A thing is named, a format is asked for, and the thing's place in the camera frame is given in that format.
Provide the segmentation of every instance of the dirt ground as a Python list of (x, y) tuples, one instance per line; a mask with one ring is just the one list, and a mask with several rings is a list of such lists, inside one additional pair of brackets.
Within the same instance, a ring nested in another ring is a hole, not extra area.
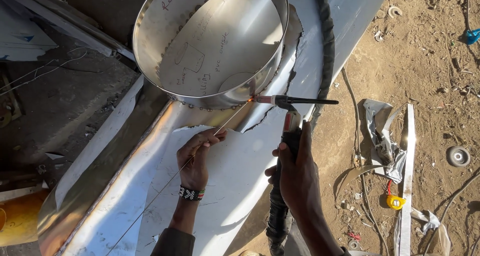
[[(477, 17), (480, 0), (470, 1), (470, 25), (476, 29), (480, 27)], [(372, 21), (353, 51), (346, 71), (361, 118), (364, 118), (362, 109), (366, 98), (390, 103), (394, 109), (406, 102), (413, 104), (417, 146), (412, 206), (421, 211), (430, 210), (440, 217), (450, 196), (480, 171), (480, 113), (477, 111), (480, 99), (473, 93), (461, 93), (468, 85), (480, 90), (477, 76), (480, 73), (480, 47), (477, 43), (471, 46), (464, 43), (466, 0), (385, 0), (381, 9), (386, 12), (390, 5), (399, 7), (402, 16)], [(378, 30), (383, 32), (383, 42), (374, 39)], [(335, 82), (339, 86), (331, 88), (329, 97), (341, 103), (325, 107), (312, 143), (320, 171), (323, 212), (340, 245), (347, 246), (350, 240), (347, 233), (354, 231), (361, 236), (362, 250), (385, 255), (376, 231), (361, 222), (362, 218), (365, 219), (361, 209), (363, 200), (354, 198), (355, 193), (362, 192), (360, 178), (340, 191), (337, 200), (334, 198), (340, 176), (353, 167), (355, 139), (355, 112), (350, 94), (341, 75)], [(447, 88), (448, 92), (442, 93), (440, 88)], [(399, 142), (403, 129), (404, 112), (391, 126), (396, 142)], [(365, 125), (362, 121), (362, 132)], [(364, 136), (362, 154), (368, 158), (370, 140)], [(472, 161), (467, 167), (455, 168), (447, 163), (446, 149), (454, 145), (469, 150)], [(450, 255), (470, 255), (473, 242), (480, 234), (480, 212), (476, 212), (480, 201), (479, 182), (474, 181), (454, 201), (444, 219), (452, 244)], [(386, 205), (387, 179), (370, 174), (366, 176), (366, 184), (377, 223), (384, 224), (389, 231), (386, 240), (392, 254), (393, 227), (398, 213)], [(400, 188), (392, 185), (392, 193), (398, 194)], [(355, 209), (342, 209), (340, 203), (343, 200)], [(430, 230), (426, 236), (418, 234), (415, 228), (422, 228), (422, 225), (412, 220), (412, 255), (423, 253), (433, 232)], [(442, 254), (439, 247), (435, 238), (429, 252)], [(270, 255), (263, 232), (231, 255), (238, 255), (245, 249)], [(480, 255), (480, 250), (477, 249), (475, 255)]]

